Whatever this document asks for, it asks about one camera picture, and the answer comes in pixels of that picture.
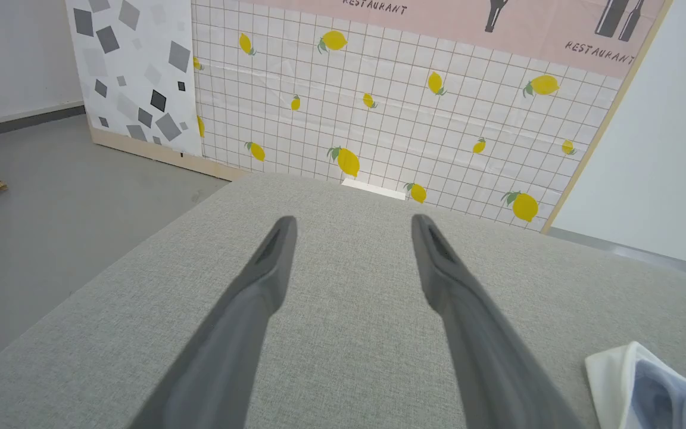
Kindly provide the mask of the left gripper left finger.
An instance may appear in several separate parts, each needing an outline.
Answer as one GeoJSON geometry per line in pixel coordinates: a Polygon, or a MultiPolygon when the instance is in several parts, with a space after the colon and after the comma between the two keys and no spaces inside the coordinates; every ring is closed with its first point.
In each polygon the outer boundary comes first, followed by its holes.
{"type": "Polygon", "coordinates": [[[242,428],[270,318],[283,305],[298,236],[280,217],[232,280],[131,428],[242,428]]]}

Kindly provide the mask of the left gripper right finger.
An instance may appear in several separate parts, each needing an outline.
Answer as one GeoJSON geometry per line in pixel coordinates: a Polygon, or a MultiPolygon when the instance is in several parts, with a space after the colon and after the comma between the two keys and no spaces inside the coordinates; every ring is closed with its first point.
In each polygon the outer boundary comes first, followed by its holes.
{"type": "Polygon", "coordinates": [[[411,219],[426,301],[441,317],[468,428],[580,428],[533,353],[433,220],[411,219]]]}

